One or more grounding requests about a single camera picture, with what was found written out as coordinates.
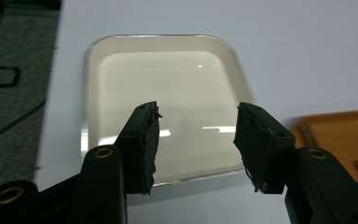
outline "dark mat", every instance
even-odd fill
[[[6,14],[0,22],[0,130],[46,99],[58,17]],[[0,184],[32,180],[44,107],[0,134]]]

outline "white surface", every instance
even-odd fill
[[[40,189],[80,170],[84,55],[90,44],[109,35],[214,35],[224,39],[237,52],[256,102],[286,127],[300,116],[358,109],[356,0],[67,0],[37,162],[41,170],[35,174]],[[187,185],[169,188],[172,192],[163,192],[168,199],[161,196],[158,202],[130,206],[130,221],[288,222],[282,197],[254,195],[247,180],[238,185],[243,195],[239,189],[225,187],[201,191],[222,184],[220,181],[229,184],[235,180],[216,178],[193,189]],[[190,196],[182,197],[174,190]],[[226,210],[220,213],[217,208],[222,207]],[[270,216],[268,212],[274,209],[279,214]],[[249,215],[247,221],[239,218],[243,214]]]
[[[232,50],[211,36],[111,36],[87,63],[82,152],[115,143],[138,105],[157,101],[155,184],[243,170],[237,105],[253,98]],[[87,138],[86,148],[83,140]]]

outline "square tray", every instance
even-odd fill
[[[110,36],[87,58],[82,152],[113,144],[133,109],[157,101],[156,184],[243,169],[232,143],[239,102],[253,96],[234,52],[206,35]]]

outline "white table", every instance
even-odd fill
[[[256,103],[290,128],[308,114],[358,110],[358,1],[64,1],[35,182],[81,168],[84,57],[109,35],[214,35],[236,51]],[[282,195],[244,174],[129,197],[130,223],[288,223]]]

